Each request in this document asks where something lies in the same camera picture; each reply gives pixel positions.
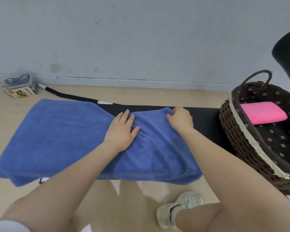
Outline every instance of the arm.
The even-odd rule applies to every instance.
[[[245,162],[193,129],[182,107],[167,115],[205,179],[241,231],[290,231],[290,201]]]
[[[97,176],[138,134],[139,127],[131,132],[134,115],[127,121],[128,114],[112,121],[102,144],[20,199],[0,221],[18,221],[34,232],[62,231]]]

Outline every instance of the white sneaker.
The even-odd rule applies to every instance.
[[[202,197],[194,191],[187,191],[182,193],[177,198],[175,203],[167,203],[158,207],[157,219],[159,226],[163,229],[167,229],[169,227],[177,228],[175,217],[180,210],[194,208],[202,204]]]

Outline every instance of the blue towel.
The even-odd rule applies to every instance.
[[[139,134],[98,179],[186,185],[201,177],[186,143],[165,117],[172,114],[169,108],[134,114],[132,128],[139,126]],[[113,118],[90,102],[40,100],[3,151],[0,178],[19,187],[57,174],[101,144]]]

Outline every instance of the hand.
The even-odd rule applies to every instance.
[[[166,115],[166,118],[170,122],[170,125],[175,129],[179,134],[182,132],[193,129],[192,117],[188,110],[183,107],[175,107],[172,110],[174,115]]]
[[[127,120],[128,115],[129,110],[126,110],[125,113],[120,112],[115,119],[113,119],[103,141],[103,143],[107,143],[116,148],[118,153],[124,151],[131,145],[140,130],[140,127],[136,127],[131,132],[131,126],[135,116],[132,114]]]

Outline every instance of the brown woven basket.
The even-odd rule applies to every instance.
[[[247,81],[266,72],[263,83]],[[220,109],[220,122],[236,156],[259,172],[283,194],[290,194],[290,93],[269,84],[272,73],[262,70],[252,74],[236,87]],[[254,126],[241,103],[271,101],[286,112],[288,119],[278,123]]]

